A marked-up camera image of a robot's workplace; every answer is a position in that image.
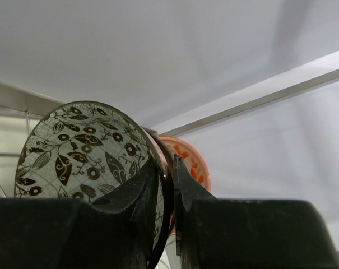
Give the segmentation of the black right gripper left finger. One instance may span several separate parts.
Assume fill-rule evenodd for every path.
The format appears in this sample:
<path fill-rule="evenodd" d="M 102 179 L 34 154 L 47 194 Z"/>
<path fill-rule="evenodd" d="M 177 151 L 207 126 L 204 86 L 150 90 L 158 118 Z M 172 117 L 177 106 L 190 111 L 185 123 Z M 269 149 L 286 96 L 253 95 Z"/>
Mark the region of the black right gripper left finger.
<path fill-rule="evenodd" d="M 0 268 L 146 268 L 157 190 L 150 159 L 94 203 L 0 198 Z"/>

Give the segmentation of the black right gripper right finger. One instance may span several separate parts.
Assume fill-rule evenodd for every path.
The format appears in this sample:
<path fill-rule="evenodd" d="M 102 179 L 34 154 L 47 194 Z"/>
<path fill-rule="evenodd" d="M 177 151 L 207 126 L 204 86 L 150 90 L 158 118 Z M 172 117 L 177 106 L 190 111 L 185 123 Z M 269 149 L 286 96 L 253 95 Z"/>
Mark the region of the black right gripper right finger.
<path fill-rule="evenodd" d="M 308 201 L 214 197 L 174 156 L 176 253 L 182 268 L 339 268 Z"/>

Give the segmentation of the orange patterned bowl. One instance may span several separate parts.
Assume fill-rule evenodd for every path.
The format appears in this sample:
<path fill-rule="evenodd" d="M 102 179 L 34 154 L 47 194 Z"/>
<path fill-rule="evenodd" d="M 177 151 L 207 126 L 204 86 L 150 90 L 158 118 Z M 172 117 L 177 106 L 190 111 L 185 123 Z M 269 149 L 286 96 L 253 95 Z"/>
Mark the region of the orange patterned bowl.
<path fill-rule="evenodd" d="M 194 178 L 205 190 L 211 191 L 210 171 L 201 154 L 189 143 L 169 136 L 159 136 L 155 138 L 156 144 L 162 152 L 162 165 L 164 167 L 165 176 L 163 179 L 163 193 L 165 205 L 170 212 L 168 234 L 175 234 L 175 217 L 173 206 L 173 161 L 174 155 L 182 158 L 187 170 L 192 178 Z"/>

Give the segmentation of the black white floral bowl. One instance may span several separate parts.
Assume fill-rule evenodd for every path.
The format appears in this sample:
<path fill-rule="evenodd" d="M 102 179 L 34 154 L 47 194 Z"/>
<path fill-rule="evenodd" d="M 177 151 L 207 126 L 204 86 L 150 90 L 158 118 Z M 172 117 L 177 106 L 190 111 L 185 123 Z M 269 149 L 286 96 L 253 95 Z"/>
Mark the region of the black white floral bowl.
<path fill-rule="evenodd" d="M 93 203 L 136 175 L 148 159 L 159 168 L 152 255 L 166 244 L 169 169 L 152 134 L 120 110 L 75 101 L 48 113 L 31 131 L 18 160 L 17 198 L 78 198 Z"/>

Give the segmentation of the stainless steel dish rack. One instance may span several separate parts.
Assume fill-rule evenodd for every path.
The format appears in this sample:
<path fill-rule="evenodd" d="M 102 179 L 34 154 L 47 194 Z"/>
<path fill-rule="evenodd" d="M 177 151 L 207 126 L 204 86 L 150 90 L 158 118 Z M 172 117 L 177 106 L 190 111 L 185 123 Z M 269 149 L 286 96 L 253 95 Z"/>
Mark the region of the stainless steel dish rack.
<path fill-rule="evenodd" d="M 70 91 L 133 119 L 165 108 L 149 128 L 193 145 L 223 198 L 296 198 L 323 215 L 339 255 L 339 50 L 210 100 L 168 90 L 157 98 Z"/>

